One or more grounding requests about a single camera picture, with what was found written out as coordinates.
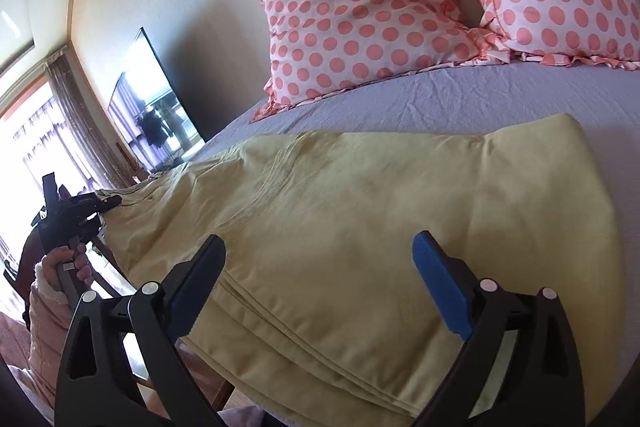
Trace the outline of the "pink fuzzy sleeve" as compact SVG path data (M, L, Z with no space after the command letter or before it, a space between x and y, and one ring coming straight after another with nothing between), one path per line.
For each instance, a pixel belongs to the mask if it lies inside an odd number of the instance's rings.
M55 269L42 262L30 286L29 313L30 331L1 314L1 355L26 398L53 425L58 369L73 312Z

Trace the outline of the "khaki pants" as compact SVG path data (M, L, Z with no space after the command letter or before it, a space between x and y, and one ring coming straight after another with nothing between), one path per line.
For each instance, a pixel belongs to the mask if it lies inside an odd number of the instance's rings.
M209 235L227 259L188 345L302 426L407 426L456 358L412 261L430 232L508 291L559 295L586 413L614 388L626 303L615 211L565 114L489 134L258 135L122 192L105 240L134 286Z

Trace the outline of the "brown window curtain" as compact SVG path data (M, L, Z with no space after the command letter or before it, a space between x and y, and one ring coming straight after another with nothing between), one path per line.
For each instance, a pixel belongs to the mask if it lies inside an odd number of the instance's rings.
M108 144L93 118L66 55L47 60L46 71L53 94L70 124L72 135L104 187L127 188L136 184L137 170Z

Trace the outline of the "lavender bed sheet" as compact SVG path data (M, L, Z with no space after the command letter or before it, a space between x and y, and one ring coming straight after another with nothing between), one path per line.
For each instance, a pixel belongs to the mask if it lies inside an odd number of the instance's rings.
M614 400L639 404L639 75L608 66L535 63L443 68L386 80L261 121L251 109L205 143L209 158L255 134L306 130L485 134L567 113L597 157L622 231L627 306L623 381Z

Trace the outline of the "black television screen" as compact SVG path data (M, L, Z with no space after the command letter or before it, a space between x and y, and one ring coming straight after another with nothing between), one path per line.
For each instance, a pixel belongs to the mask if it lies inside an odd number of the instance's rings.
M143 28L128 48L107 114L149 173L169 170L192 159L204 145Z

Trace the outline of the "large polka dot pillow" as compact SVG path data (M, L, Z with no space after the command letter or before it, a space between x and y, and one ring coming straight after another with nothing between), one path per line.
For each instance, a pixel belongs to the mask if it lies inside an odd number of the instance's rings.
M270 32L261 120L417 70L506 64L490 31L466 27L457 0L259 0Z

